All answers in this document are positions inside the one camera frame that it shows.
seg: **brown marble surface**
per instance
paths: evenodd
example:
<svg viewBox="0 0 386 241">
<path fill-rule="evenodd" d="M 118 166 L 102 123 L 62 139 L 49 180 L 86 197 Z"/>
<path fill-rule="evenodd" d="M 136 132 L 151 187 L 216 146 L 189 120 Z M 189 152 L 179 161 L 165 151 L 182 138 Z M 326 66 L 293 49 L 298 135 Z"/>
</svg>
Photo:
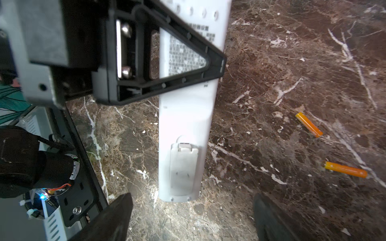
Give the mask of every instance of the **brown marble surface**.
<svg viewBox="0 0 386 241">
<path fill-rule="evenodd" d="M 258 240 L 257 192 L 318 240 L 386 240 L 385 7 L 381 0 L 233 2 L 228 67 L 196 201 L 154 198 L 157 97 L 123 107 L 91 97 L 69 102 L 109 202 L 133 195 L 128 240 Z M 300 124 L 299 111 L 322 137 Z M 365 168 L 369 177 L 327 171 L 326 160 Z"/>
</svg>

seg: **screw hole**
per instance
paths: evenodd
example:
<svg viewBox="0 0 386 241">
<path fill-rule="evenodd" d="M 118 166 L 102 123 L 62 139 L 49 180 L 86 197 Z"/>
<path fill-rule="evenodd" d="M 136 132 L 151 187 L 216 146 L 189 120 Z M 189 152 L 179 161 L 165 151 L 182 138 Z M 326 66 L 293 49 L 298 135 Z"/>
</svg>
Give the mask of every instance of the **screw hole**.
<svg viewBox="0 0 386 241">
<path fill-rule="evenodd" d="M 45 84 L 39 84 L 39 89 L 41 91 L 46 91 L 47 90 L 47 86 Z"/>
</svg>

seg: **orange battery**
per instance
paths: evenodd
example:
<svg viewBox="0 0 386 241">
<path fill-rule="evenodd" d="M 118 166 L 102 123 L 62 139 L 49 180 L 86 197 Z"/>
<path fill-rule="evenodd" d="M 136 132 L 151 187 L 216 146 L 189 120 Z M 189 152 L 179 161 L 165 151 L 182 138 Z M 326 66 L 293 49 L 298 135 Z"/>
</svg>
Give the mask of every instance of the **orange battery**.
<svg viewBox="0 0 386 241">
<path fill-rule="evenodd" d="M 339 165 L 339 164 L 336 164 L 333 162 L 326 162 L 326 164 L 324 165 L 324 168 L 326 168 L 328 170 L 333 170 L 336 172 L 346 173 L 346 174 L 356 176 L 356 177 L 363 177 L 363 178 L 367 177 L 367 171 L 365 171 L 363 169 L 343 166 L 343 165 Z"/>
<path fill-rule="evenodd" d="M 316 137 L 320 137 L 323 135 L 323 132 L 321 132 L 308 118 L 305 116 L 302 112 L 297 113 L 296 118 L 300 120 L 300 122 L 303 123 L 307 127 L 307 129 Z"/>
</svg>

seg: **white remote control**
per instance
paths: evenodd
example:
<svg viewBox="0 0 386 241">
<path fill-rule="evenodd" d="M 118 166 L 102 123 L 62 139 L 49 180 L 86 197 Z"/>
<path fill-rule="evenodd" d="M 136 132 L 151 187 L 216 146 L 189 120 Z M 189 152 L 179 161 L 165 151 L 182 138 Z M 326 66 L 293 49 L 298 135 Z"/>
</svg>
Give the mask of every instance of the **white remote control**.
<svg viewBox="0 0 386 241">
<path fill-rule="evenodd" d="M 179 18 L 224 50 L 231 0 L 161 0 Z M 205 59 L 160 29 L 159 77 L 201 68 Z M 159 96 L 159 198 L 199 197 L 218 79 Z"/>
</svg>

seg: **green patterned fabric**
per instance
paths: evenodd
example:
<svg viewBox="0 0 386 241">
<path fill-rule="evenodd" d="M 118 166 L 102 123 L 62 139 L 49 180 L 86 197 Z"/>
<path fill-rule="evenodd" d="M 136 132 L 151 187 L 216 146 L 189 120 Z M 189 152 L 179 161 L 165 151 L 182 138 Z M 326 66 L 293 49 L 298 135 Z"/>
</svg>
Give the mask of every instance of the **green patterned fabric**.
<svg viewBox="0 0 386 241">
<path fill-rule="evenodd" d="M 0 125 L 19 117 L 29 106 L 20 87 L 0 85 Z"/>
</svg>

